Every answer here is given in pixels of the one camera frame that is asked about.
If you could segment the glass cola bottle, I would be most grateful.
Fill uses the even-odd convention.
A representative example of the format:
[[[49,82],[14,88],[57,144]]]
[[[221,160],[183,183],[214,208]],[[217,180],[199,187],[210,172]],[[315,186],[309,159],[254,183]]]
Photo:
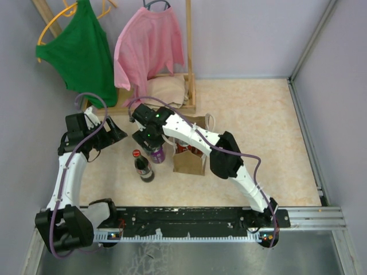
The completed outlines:
[[[142,181],[149,183],[154,180],[155,174],[151,168],[151,164],[139,150],[133,150],[134,166]]]

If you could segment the purple Fanta can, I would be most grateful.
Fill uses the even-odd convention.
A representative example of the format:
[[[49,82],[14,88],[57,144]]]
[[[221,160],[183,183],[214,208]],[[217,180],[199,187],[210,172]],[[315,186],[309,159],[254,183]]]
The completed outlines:
[[[163,163],[166,158],[163,147],[160,146],[160,147],[156,147],[152,149],[152,151],[150,152],[150,158],[153,161],[153,163],[156,163],[156,164]]]

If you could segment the red cola can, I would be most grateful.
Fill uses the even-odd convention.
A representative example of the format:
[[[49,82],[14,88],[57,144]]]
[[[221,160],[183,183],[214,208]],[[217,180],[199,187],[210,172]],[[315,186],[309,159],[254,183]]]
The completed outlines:
[[[188,145],[187,143],[185,143],[183,140],[178,140],[177,143],[177,148],[176,148],[176,153],[180,154],[183,153],[185,151],[190,151],[190,145]]]
[[[188,149],[195,155],[202,156],[203,152],[194,146],[188,145]]]

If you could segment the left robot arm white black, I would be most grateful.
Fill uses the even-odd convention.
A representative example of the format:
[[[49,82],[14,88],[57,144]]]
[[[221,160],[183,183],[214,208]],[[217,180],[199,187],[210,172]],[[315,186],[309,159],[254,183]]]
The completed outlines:
[[[100,121],[93,113],[84,112],[67,116],[65,122],[67,130],[57,150],[54,192],[45,210],[35,217],[35,226],[55,257],[91,246],[99,226],[118,223],[119,213],[110,198],[93,201],[80,210],[80,189],[90,152],[100,152],[127,137],[110,116]]]

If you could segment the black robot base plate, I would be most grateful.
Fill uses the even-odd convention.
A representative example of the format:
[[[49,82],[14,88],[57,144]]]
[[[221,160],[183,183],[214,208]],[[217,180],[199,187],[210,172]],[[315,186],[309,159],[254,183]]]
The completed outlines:
[[[247,236],[260,229],[289,228],[288,211],[275,206],[276,221],[270,211],[258,213],[249,207],[116,207],[112,217],[97,228],[114,229],[124,237],[148,236],[160,230],[164,237]]]

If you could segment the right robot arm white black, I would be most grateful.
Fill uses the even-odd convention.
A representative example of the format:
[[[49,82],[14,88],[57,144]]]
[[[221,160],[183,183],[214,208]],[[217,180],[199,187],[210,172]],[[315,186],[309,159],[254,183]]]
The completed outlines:
[[[161,146],[165,137],[175,138],[198,149],[209,158],[210,170],[215,176],[237,185],[255,211],[261,227],[278,226],[278,204],[262,190],[256,179],[261,159],[241,153],[230,132],[219,134],[203,129],[170,106],[155,111],[140,104],[134,111],[129,110],[128,115],[130,122],[138,126],[133,139],[144,150]]]

